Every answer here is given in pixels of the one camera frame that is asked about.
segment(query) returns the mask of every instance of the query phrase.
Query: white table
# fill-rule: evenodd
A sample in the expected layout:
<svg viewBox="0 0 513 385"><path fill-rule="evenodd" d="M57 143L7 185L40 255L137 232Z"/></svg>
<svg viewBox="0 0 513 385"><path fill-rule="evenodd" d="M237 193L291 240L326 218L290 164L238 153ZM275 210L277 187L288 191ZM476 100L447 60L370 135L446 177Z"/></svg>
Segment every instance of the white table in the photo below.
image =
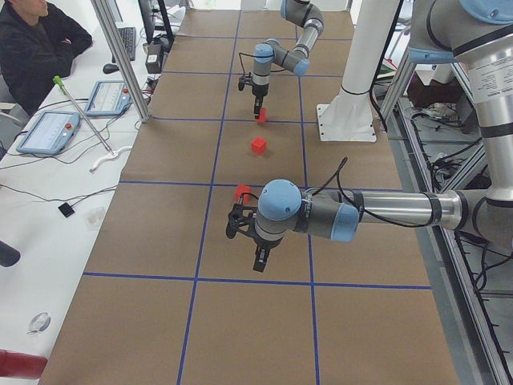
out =
<svg viewBox="0 0 513 385"><path fill-rule="evenodd" d="M93 36L93 46L76 58L71 76L63 80L76 99L87 98L98 80L122 79L120 72L110 75L102 73L103 65L111 60L111 52L101 29L98 28ZM141 86L148 77L145 58L141 41L137 47L136 61L131 62ZM42 105L65 99L63 93L54 87ZM52 108L74 111L70 103ZM93 120L99 130L107 121ZM132 106L109 127L110 139L107 142L115 150L132 145L137 135L135 126L139 124L139 116ZM18 138L14 142L9 153L16 153L20 140ZM97 145L80 156L93 144ZM90 173L93 163L107 152L85 122L80 124L67 148L75 145L58 156L64 161L78 158L72 164L45 159L7 168L30 163L36 158L6 155L0 162L0 184L46 199L67 199L117 185L129 152L121 154L117 160L103 163L96 172ZM19 250L22 255L12 267L0 267L0 349L50 356L99 232L101 220L98 217L101 214L97 213L107 211L113 194L107 192L90 197L77 204L75 213L65 218L58 210L62 202L41 202L37 198L0 187L0 240ZM91 224L88 217L95 217L96 222ZM38 334L27 334L30 320L42 312L51 316L48 329ZM77 333L83 332L85 330L77 330ZM1 385L37 382L0 378Z"/></svg>

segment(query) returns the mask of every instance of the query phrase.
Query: red cylinder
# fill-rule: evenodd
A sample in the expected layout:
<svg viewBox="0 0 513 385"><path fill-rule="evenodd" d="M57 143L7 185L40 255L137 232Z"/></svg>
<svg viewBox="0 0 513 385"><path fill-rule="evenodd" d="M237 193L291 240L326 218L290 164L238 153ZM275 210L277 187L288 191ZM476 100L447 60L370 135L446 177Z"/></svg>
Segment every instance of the red cylinder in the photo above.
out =
<svg viewBox="0 0 513 385"><path fill-rule="evenodd" d="M45 369L46 362L48 360L39 355L26 355L0 349L0 377L38 379Z"/></svg>

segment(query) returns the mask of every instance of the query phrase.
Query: black cylinder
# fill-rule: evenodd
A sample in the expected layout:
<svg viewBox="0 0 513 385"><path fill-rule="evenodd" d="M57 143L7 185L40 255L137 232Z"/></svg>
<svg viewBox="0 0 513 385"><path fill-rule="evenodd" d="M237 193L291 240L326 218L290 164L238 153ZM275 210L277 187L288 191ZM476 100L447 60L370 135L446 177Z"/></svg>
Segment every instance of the black cylinder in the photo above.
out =
<svg viewBox="0 0 513 385"><path fill-rule="evenodd" d="M19 251L0 241L0 266L10 267L19 261L20 257Z"/></svg>

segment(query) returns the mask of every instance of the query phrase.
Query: blue joint cap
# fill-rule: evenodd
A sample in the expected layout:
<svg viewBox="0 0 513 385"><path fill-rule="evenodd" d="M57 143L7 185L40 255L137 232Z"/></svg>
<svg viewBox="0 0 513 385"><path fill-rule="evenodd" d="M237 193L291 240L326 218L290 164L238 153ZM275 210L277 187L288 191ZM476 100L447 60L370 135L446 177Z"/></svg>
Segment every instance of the blue joint cap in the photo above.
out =
<svg viewBox="0 0 513 385"><path fill-rule="evenodd" d="M456 59L450 51L428 51L418 48L409 48L410 61L416 64L445 64L454 63Z"/></svg>
<svg viewBox="0 0 513 385"><path fill-rule="evenodd" d="M258 211L270 221L286 221L301 207L301 192L290 180L275 179L264 186Z"/></svg>
<svg viewBox="0 0 513 385"><path fill-rule="evenodd" d="M298 64L294 67L295 76L303 76L310 67L310 61L308 59L301 59Z"/></svg>
<svg viewBox="0 0 513 385"><path fill-rule="evenodd" d="M342 203L338 208L335 221L333 222L331 240L341 242L352 241L356 234L359 221L360 215L356 207Z"/></svg>
<svg viewBox="0 0 513 385"><path fill-rule="evenodd" d="M511 0L459 0L463 9L474 18L490 24L510 24L513 22Z"/></svg>
<svg viewBox="0 0 513 385"><path fill-rule="evenodd" d="M255 46L255 61L258 63L269 63L273 61L274 49L267 43L260 43Z"/></svg>
<svg viewBox="0 0 513 385"><path fill-rule="evenodd" d="M287 19L287 0L282 0L280 7L281 17Z"/></svg>

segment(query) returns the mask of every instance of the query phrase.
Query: black connector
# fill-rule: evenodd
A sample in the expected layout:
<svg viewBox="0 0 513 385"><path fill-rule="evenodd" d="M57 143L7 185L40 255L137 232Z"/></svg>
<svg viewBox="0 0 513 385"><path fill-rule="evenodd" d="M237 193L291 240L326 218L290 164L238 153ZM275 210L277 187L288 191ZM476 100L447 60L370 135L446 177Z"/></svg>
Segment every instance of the black connector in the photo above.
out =
<svg viewBox="0 0 513 385"><path fill-rule="evenodd" d="M59 206L59 211L63 214L63 216L65 216L66 218L68 218L71 214L75 213L75 211L73 210L73 208L68 204L68 203L63 203L62 205Z"/></svg>

